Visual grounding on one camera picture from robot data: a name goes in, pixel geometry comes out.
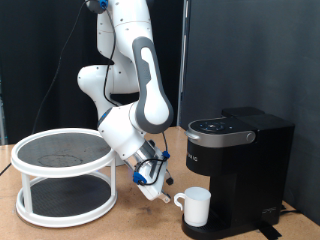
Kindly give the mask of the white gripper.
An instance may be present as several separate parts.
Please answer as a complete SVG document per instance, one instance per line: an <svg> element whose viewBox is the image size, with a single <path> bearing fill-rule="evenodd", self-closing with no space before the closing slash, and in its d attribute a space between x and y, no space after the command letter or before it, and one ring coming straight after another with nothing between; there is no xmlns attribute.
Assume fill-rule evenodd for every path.
<svg viewBox="0 0 320 240"><path fill-rule="evenodd" d="M162 192L166 167L166 161L149 160L136 168L136 184L148 200L160 198L164 203L171 201L170 195Z"/></svg>

